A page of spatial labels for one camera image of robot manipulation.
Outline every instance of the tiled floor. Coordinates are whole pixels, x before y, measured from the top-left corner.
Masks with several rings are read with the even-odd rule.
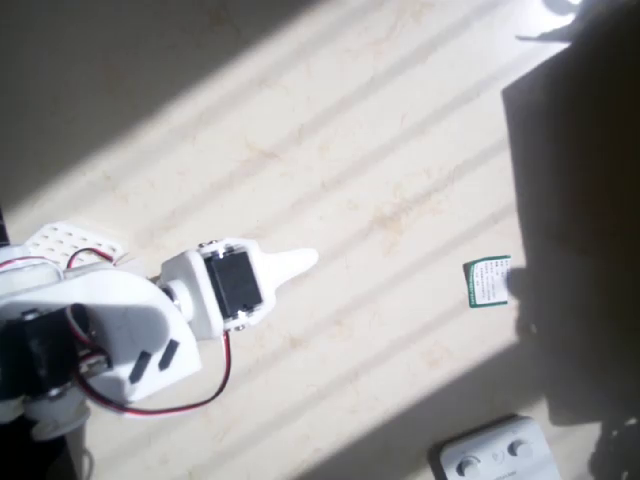
[[[527,263],[501,92],[563,48],[517,37],[571,15],[542,0],[79,3],[25,8],[10,31],[23,94],[5,148],[36,165],[3,193],[14,240],[69,219],[149,274],[224,236],[321,256],[233,336],[215,405],[95,410],[94,478],[428,479],[434,442],[512,412],[539,421],[563,478],[591,478],[602,418],[554,417],[569,380],[545,383],[517,298],[471,310],[462,273]],[[210,392],[218,345],[202,355],[153,402]]]

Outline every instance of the button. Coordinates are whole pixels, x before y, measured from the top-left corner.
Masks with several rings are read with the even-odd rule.
[[[480,476],[480,462],[474,457],[465,457],[458,464],[458,474],[464,478],[478,478]]]
[[[514,457],[529,458],[533,455],[533,449],[524,440],[514,440],[509,444],[509,453]]]

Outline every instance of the green card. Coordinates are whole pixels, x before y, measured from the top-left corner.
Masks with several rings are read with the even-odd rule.
[[[509,302],[507,276],[511,269],[511,256],[486,257],[463,266],[467,279],[471,308],[506,305]]]

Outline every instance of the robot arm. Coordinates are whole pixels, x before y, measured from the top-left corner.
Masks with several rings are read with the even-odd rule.
[[[201,368],[197,340],[222,338],[228,354],[228,332],[262,321],[276,289],[317,259],[231,238],[166,261],[155,285],[106,263],[62,271],[0,249],[0,422],[24,413],[46,440],[87,420],[84,393],[127,405],[178,382]]]

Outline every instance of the perforated plate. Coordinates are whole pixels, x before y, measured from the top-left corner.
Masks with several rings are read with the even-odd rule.
[[[97,248],[114,258],[126,252],[117,242],[95,233],[64,222],[49,223],[32,235],[25,245],[32,255],[38,255],[56,262],[62,268],[67,265],[69,257],[81,248]],[[99,261],[94,255],[79,255],[74,266],[88,265]]]

